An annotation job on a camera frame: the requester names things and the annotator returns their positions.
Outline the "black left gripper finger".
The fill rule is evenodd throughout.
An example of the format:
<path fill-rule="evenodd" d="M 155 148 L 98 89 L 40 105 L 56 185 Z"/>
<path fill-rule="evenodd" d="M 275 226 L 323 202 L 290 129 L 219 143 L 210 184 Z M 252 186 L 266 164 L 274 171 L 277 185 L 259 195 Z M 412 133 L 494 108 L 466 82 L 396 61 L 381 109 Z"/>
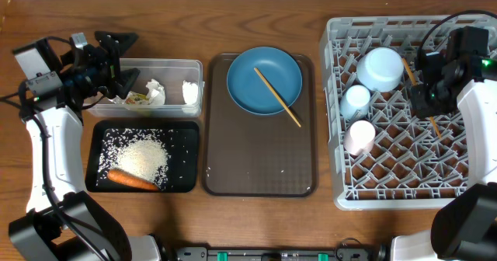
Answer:
<path fill-rule="evenodd" d="M 100 47 L 117 57 L 129 50 L 139 38 L 136 33 L 112 33 L 106 31 L 95 31 L 94 36 Z"/>
<path fill-rule="evenodd" d="M 114 80 L 116 96 L 126 99 L 139 74 L 140 70 L 138 68 L 121 70 Z"/>

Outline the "foil snack wrapper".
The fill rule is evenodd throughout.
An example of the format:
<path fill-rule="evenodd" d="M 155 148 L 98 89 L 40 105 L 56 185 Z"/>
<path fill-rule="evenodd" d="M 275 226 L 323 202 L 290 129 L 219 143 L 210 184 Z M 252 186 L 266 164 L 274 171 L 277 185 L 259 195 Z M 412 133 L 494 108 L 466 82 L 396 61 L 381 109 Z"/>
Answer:
<path fill-rule="evenodd" d="M 117 104 L 122 117 L 151 117 L 150 99 L 145 94 L 129 92 L 125 99 L 116 96 L 112 102 Z"/>

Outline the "wooden chopstick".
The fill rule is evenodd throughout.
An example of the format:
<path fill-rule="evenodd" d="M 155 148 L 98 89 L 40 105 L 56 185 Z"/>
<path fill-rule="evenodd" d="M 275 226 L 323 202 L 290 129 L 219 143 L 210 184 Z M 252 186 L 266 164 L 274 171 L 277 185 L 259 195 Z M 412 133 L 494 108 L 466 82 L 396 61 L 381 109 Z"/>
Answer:
<path fill-rule="evenodd" d="M 262 74 L 262 72 L 258 68 L 254 68 L 255 73 L 259 76 L 259 78 L 263 81 L 263 83 L 266 85 L 269 91 L 273 94 L 273 96 L 276 98 L 278 103 L 283 107 L 283 109 L 287 112 L 287 114 L 291 117 L 291 119 L 295 122 L 295 124 L 298 127 L 301 127 L 300 121 L 296 118 L 296 116 L 293 114 L 293 112 L 290 110 L 290 108 L 287 106 L 287 104 L 282 100 L 280 95 L 276 92 L 276 90 L 270 85 L 269 81 L 266 79 L 266 77 Z"/>
<path fill-rule="evenodd" d="M 413 75 L 413 73 L 411 71 L 411 68 L 408 65 L 408 62 L 403 57 L 401 58 L 401 61 L 402 61 L 402 64 L 404 65 L 404 68 L 405 68 L 407 74 L 408 74 L 408 77 L 409 77 L 409 79 L 411 81 L 412 86 L 417 86 L 417 81 L 415 80 L 415 76 Z M 434 129 L 437 137 L 439 138 L 439 140 L 442 140 L 442 135 L 440 133 L 440 130 L 439 130 L 439 128 L 438 128 L 438 126 L 437 126 L 434 118 L 433 117 L 429 117 L 429 121 L 432 124 L 433 129 Z"/>

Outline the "white paper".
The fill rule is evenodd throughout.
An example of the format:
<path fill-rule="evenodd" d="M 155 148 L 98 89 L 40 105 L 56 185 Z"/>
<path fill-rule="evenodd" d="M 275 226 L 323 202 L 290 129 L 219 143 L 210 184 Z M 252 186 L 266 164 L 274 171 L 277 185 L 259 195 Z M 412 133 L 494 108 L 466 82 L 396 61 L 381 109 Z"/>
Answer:
<path fill-rule="evenodd" d="M 148 104 L 151 106 L 162 106 L 165 104 L 165 89 L 155 79 L 149 81 L 146 85 L 148 89 L 147 99 Z"/>
<path fill-rule="evenodd" d="M 199 96 L 199 86 L 195 82 L 184 81 L 182 84 L 182 96 L 186 105 L 196 103 Z"/>

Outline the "light blue rice bowl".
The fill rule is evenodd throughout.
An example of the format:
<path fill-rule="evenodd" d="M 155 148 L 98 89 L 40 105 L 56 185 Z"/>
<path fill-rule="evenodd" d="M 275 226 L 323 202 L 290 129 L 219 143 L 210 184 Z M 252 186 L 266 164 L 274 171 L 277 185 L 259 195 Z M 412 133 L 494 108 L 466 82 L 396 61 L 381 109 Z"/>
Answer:
<path fill-rule="evenodd" d="M 401 56 L 387 47 L 368 52 L 356 66 L 360 83 L 369 90 L 390 92 L 401 82 L 404 65 Z"/>

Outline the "light blue cup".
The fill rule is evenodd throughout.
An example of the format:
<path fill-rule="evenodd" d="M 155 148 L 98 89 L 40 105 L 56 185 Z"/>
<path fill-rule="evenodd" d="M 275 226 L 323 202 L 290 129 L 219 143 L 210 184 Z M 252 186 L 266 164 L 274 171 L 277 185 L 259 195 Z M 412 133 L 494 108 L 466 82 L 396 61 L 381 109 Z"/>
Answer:
<path fill-rule="evenodd" d="M 362 85 L 353 85 L 342 96 L 339 111 L 347 120 L 363 118 L 368 113 L 369 102 L 369 89 Z"/>

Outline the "pink cup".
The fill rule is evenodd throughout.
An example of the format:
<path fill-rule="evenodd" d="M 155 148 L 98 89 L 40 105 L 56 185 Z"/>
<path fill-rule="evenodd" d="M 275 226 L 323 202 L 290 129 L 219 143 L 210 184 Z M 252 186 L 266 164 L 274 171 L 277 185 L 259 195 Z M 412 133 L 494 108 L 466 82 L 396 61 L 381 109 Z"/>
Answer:
<path fill-rule="evenodd" d="M 343 146 L 351 155 L 366 154 L 372 150 L 375 137 L 373 124 L 366 120 L 358 120 L 346 132 Z"/>

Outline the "orange carrot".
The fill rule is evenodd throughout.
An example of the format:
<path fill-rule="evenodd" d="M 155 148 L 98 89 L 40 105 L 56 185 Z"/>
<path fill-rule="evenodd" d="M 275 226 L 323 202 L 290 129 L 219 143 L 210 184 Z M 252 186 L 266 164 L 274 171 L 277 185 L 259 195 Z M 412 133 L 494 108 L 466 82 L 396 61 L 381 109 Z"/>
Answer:
<path fill-rule="evenodd" d="M 141 190 L 159 191 L 159 188 L 151 182 L 131 175 L 130 173 L 120 171 L 118 169 L 111 169 L 107 173 L 107 178 L 115 183 L 121 185 L 138 188 Z"/>

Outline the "dark blue plate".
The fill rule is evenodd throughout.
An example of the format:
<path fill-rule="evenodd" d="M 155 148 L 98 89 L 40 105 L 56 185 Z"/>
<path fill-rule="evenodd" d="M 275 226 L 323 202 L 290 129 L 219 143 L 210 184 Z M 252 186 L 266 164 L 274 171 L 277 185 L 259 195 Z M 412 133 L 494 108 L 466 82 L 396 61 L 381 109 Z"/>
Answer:
<path fill-rule="evenodd" d="M 283 111 L 258 72 L 287 106 L 295 103 L 301 94 L 303 75 L 297 62 L 275 47 L 255 47 L 238 55 L 228 69 L 228 93 L 242 109 L 261 116 Z"/>

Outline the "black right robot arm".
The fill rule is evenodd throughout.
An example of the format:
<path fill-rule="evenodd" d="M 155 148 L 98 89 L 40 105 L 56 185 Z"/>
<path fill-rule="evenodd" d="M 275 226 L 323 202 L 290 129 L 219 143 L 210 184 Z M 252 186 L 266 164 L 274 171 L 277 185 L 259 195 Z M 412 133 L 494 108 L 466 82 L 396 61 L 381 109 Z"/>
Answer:
<path fill-rule="evenodd" d="M 445 54 L 418 52 L 422 84 L 409 89 L 418 117 L 459 110 L 466 130 L 469 188 L 436 214 L 432 227 L 391 243 L 393 260 L 496 258 L 496 62 L 489 32 L 450 32 Z"/>

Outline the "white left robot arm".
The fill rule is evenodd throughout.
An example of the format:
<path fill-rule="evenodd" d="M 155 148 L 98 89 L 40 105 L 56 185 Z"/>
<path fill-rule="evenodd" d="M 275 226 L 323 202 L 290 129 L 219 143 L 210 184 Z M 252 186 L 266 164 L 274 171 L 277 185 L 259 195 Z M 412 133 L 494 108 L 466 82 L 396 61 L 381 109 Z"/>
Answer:
<path fill-rule="evenodd" d="M 120 67 L 136 33 L 94 36 L 90 44 L 83 33 L 73 34 L 62 55 L 50 37 L 13 51 L 26 75 L 16 94 L 33 149 L 33 185 L 26 214 L 9 224 L 9 238 L 27 260 L 164 260 L 156 237 L 127 235 L 84 183 L 85 100 L 98 94 L 124 98 L 139 75 L 136 68 Z"/>

